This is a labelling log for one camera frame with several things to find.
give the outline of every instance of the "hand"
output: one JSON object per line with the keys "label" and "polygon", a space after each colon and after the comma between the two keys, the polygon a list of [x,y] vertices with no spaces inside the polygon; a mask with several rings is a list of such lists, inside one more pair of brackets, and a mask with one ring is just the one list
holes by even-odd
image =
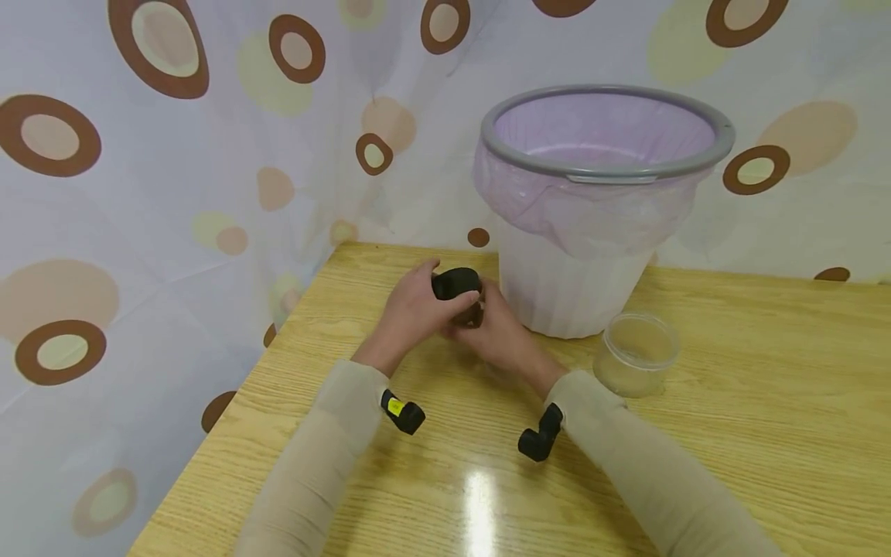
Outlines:
{"label": "hand", "polygon": [[566,368],[538,346],[511,311],[497,283],[484,278],[483,295],[486,310],[482,325],[463,329],[446,324],[443,336],[467,346],[489,364],[518,375],[544,400]]}
{"label": "hand", "polygon": [[476,303],[476,291],[454,299],[437,299],[430,281],[438,266],[439,259],[424,261],[396,283],[377,327],[353,355],[354,362],[392,377],[409,351]]}

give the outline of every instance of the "white curtain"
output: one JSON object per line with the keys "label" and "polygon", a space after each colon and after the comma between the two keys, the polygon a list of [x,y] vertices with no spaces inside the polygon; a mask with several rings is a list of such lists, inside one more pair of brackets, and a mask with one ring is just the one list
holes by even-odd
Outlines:
{"label": "white curtain", "polygon": [[470,164],[512,94],[658,86],[734,121],[660,265],[891,273],[884,0],[0,12],[4,555],[125,554],[339,242],[493,249]]}

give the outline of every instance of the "black object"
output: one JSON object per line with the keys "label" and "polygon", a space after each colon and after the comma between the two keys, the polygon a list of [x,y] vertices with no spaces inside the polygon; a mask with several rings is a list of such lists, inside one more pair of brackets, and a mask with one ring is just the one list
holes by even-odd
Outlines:
{"label": "black object", "polygon": [[380,398],[380,407],[400,431],[409,435],[414,435],[414,432],[427,419],[427,415],[420,406],[414,402],[399,400],[390,389],[384,390],[383,397]]}
{"label": "black object", "polygon": [[[480,301],[483,299],[483,282],[479,279],[479,274],[466,266],[434,274],[430,284],[437,299],[454,299],[469,291],[479,292]],[[483,323],[483,306],[480,301],[456,315],[452,324],[472,329],[479,327]]]}
{"label": "black object", "polygon": [[560,407],[550,403],[538,421],[538,431],[526,429],[519,436],[517,449],[536,461],[543,462],[551,455],[551,449],[557,434],[560,433],[560,423],[563,422],[563,412]]}

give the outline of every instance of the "long sleeve shirt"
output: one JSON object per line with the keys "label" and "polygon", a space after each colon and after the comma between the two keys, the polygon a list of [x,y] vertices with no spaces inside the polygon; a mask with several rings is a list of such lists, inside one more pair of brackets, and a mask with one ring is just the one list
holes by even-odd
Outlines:
{"label": "long sleeve shirt", "polygon": [[[235,557],[317,557],[356,461],[371,444],[388,386],[374,368],[344,360],[257,496]],[[544,403],[601,468],[661,555],[781,557],[731,492],[670,437],[625,407],[590,373],[567,373]]]}

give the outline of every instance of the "wooden table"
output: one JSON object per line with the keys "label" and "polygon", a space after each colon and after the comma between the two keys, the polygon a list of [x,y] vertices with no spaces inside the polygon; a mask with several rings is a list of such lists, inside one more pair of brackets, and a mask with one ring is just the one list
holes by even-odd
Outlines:
{"label": "wooden table", "polygon": [[[494,255],[341,246],[130,554],[231,554],[331,364],[433,255],[497,276]],[[787,555],[891,555],[891,288],[651,268],[628,306],[658,312],[683,344],[665,394],[632,401],[636,413],[724,481]],[[566,365],[591,365],[595,339],[543,341]],[[540,406],[472,356],[429,340],[393,390],[428,420],[414,437],[384,422],[326,555],[655,555],[565,436],[544,464],[517,452]]]}

